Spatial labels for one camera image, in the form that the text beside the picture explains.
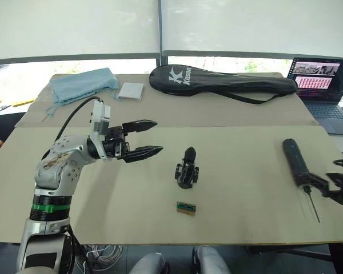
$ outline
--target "bag strap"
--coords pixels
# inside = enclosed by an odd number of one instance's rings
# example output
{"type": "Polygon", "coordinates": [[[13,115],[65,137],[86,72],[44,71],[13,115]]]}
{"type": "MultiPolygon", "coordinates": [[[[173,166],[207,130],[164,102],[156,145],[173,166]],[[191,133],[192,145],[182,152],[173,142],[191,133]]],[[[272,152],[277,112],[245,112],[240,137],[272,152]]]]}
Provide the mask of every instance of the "bag strap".
{"type": "Polygon", "coordinates": [[[216,93],[218,95],[226,96],[226,97],[229,97],[229,98],[241,101],[241,102],[245,102],[245,103],[250,103],[250,104],[263,104],[263,103],[268,102],[268,101],[270,101],[270,100],[272,100],[274,98],[284,96],[283,94],[276,94],[273,97],[269,98],[268,100],[262,101],[262,100],[256,100],[256,99],[250,99],[250,98],[247,98],[247,97],[242,97],[242,96],[239,96],[239,95],[236,95],[236,94],[232,94],[232,93],[229,93],[229,92],[226,92],[226,91],[212,91],[212,92],[216,93]]]}

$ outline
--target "beige work surface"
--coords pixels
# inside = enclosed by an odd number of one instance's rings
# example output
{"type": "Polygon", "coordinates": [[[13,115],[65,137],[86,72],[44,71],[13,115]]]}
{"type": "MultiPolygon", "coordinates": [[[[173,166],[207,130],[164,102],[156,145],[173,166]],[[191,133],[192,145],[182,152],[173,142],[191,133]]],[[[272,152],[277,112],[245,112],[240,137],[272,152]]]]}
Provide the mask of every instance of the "beige work surface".
{"type": "MultiPolygon", "coordinates": [[[[0,241],[20,241],[34,169],[57,131],[16,128],[1,148],[0,241]]],[[[164,149],[140,162],[99,160],[86,166],[70,210],[75,234],[84,244],[343,241],[343,205],[313,190],[318,223],[307,196],[294,185],[281,147],[286,138],[297,141],[311,172],[326,179],[327,172],[343,172],[332,163],[342,155],[321,127],[157,127],[130,134],[131,148],[164,149]],[[197,151],[200,176],[192,189],[183,190],[174,171],[189,146],[197,151]],[[195,204],[196,215],[177,212],[177,201],[195,204]]]]}
{"type": "MultiPolygon", "coordinates": [[[[282,77],[280,73],[248,75],[282,77]]],[[[318,125],[296,94],[275,98],[261,105],[248,104],[210,92],[192,97],[164,94],[149,84],[148,74],[116,75],[121,87],[125,82],[143,83],[141,101],[111,98],[110,91],[97,93],[111,106],[113,125],[133,120],[150,119],[162,127],[214,127],[214,126],[306,126],[318,125]]],[[[272,94],[247,94],[255,99],[267,100],[272,94]]],[[[53,117],[45,110],[53,105],[51,87],[47,85],[29,107],[16,127],[60,127],[70,113],[83,100],[59,107],[53,117]]],[[[85,105],[71,120],[71,127],[88,127],[93,103],[85,105]]]]}

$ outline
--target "window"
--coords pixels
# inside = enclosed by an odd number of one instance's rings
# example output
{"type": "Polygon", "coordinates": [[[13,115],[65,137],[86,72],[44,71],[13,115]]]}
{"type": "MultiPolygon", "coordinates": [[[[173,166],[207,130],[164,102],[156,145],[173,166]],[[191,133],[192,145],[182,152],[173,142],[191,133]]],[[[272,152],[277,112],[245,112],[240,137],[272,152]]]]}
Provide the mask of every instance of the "window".
{"type": "Polygon", "coordinates": [[[103,67],[109,67],[113,74],[148,74],[156,68],[156,61],[113,59],[0,65],[0,100],[9,105],[35,99],[54,74],[76,74],[103,67]]]}
{"type": "Polygon", "coordinates": [[[169,64],[189,65],[227,73],[280,72],[287,77],[292,60],[232,57],[169,57],[169,64]]]}

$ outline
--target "small green circuit board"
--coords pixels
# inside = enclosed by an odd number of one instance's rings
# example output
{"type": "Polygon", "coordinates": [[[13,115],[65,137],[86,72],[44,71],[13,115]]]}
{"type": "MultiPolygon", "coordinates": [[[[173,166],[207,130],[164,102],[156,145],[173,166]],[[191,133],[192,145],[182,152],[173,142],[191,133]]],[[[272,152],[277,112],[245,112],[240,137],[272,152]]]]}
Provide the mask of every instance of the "small green circuit board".
{"type": "Polygon", "coordinates": [[[177,202],[177,211],[194,216],[194,214],[196,214],[196,205],[184,202],[177,202]]]}

